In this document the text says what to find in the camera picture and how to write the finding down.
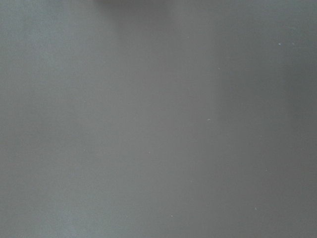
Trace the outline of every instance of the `gray background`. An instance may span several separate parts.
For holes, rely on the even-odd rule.
[[[1,0],[1,238],[315,238],[317,1]]]

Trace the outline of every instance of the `matte gray tabletop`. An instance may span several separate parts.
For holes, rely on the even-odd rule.
[[[317,237],[316,11],[1,0],[0,238]]]

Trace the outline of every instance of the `gray surface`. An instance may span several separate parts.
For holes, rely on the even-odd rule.
[[[1,238],[315,238],[317,2],[1,0]]]

